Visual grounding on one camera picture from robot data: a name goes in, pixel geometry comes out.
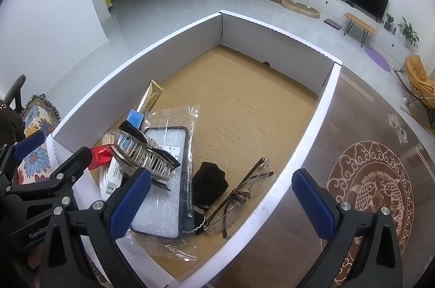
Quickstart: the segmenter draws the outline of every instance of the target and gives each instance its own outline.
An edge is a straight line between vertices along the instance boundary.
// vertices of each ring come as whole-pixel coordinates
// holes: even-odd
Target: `floral cushion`
[[[34,95],[23,113],[26,137],[42,130],[47,137],[60,122],[56,108],[44,96]],[[30,153],[18,167],[17,180],[19,184],[29,184],[48,180],[54,171],[50,167],[47,146],[44,143]]]

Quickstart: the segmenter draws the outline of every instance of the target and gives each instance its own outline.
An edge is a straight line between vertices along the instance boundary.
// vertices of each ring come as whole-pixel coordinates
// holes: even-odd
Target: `green plant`
[[[391,24],[394,22],[394,17],[392,15],[390,15],[389,13],[387,13],[387,23]]]
[[[402,35],[404,35],[405,38],[408,39],[411,44],[415,46],[415,44],[420,41],[417,32],[412,30],[411,23],[408,24],[403,16],[402,16],[402,22],[399,23],[398,26],[402,31]]]

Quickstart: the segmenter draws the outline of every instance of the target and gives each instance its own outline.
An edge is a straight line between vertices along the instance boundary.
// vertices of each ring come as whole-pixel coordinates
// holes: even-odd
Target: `red wrapper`
[[[109,149],[109,145],[98,146],[91,148],[92,162],[89,164],[88,169],[93,170],[98,168],[112,159],[112,154]]]

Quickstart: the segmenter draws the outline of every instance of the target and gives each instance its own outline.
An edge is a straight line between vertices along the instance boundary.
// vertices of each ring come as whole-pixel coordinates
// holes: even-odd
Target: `blue textured pad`
[[[334,218],[314,188],[299,170],[293,173],[291,186],[313,225],[317,236],[321,239],[331,240],[334,236]]]
[[[16,161],[22,161],[23,159],[25,159],[25,157],[27,157],[30,153],[32,153],[35,149],[42,145],[44,141],[44,132],[42,132],[41,130],[34,132],[15,146],[14,159]]]
[[[109,235],[114,241],[125,235],[150,189],[151,173],[145,169],[110,214]]]

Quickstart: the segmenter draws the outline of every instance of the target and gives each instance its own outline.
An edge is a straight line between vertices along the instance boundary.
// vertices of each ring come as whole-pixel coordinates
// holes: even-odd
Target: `purple mat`
[[[387,72],[391,71],[391,67],[388,64],[388,62],[386,61],[386,59],[384,59],[384,57],[378,53],[375,49],[373,49],[371,46],[366,45],[364,46],[364,51],[367,53],[367,55],[369,55],[369,57],[375,61],[375,63],[377,63],[377,65],[384,69]]]

